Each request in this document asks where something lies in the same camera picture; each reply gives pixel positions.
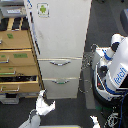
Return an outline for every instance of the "open drawer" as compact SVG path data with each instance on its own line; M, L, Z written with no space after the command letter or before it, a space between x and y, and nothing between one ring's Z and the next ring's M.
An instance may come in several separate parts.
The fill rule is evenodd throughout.
M0 67L0 77L13 77L13 76L34 76L38 75L36 65L30 66L2 66Z
M31 49L0 50L0 66L35 65Z
M0 49L22 48L31 48L27 30L7 30L0 32Z
M39 82L38 82L38 77L27 77L26 80L12 80L14 79L13 77L8 78L3 77L3 81L7 82L0 82L0 93L24 93L24 92L39 92L40 87L39 87Z

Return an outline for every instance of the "white refrigerator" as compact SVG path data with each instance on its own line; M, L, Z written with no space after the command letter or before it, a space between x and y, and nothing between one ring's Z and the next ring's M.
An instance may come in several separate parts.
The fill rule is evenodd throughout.
M91 0L24 4L47 98L77 98Z

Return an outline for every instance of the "wooden cabinet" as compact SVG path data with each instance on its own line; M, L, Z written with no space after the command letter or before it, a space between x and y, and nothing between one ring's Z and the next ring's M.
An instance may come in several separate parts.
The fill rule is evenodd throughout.
M19 29L11 30L15 20L10 18L7 30L0 31L0 94L37 95L43 84L30 31L21 29L23 18Z

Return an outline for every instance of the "drawer handle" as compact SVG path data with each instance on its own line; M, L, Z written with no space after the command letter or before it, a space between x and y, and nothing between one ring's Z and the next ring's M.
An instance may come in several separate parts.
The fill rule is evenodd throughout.
M57 81L57 80L53 80L52 82L56 83L56 84L66 84L69 82L69 80L65 80L64 82L61 81Z
M69 64L69 63L71 63L71 62L70 62L70 61L67 61L67 62L64 62L64 63L62 63L62 64L58 64L58 63L56 63L55 61L50 61L50 63L51 63L51 64L54 64L54 65L57 65L57 66L64 66L64 65Z
M15 75L16 71L14 72L7 72L7 73L0 73L0 75Z
M0 44L2 44L2 40L0 40Z
M8 62L9 62L9 59L7 59L6 61L0 61L0 64L8 63Z
M4 90L4 86L1 87L1 92L18 92L19 87L16 90Z

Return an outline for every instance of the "gray floor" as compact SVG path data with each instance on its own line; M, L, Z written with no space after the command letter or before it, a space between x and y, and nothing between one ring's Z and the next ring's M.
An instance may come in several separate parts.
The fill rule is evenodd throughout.
M91 54L91 45L101 47L110 46L111 36L120 33L126 36L120 23L120 12L128 8L128 1L120 0L92 0L91 15L85 45L85 54ZM83 65L81 72L80 88L85 93L78 91L77 99L56 100L56 110L41 117L41 125L79 125L83 128L92 128L91 115L97 116L101 128L105 119L96 109L95 98L91 88L89 66ZM27 120L29 112L35 108L36 99L20 99L18 105L3 105L0 103L0 128L17 128Z

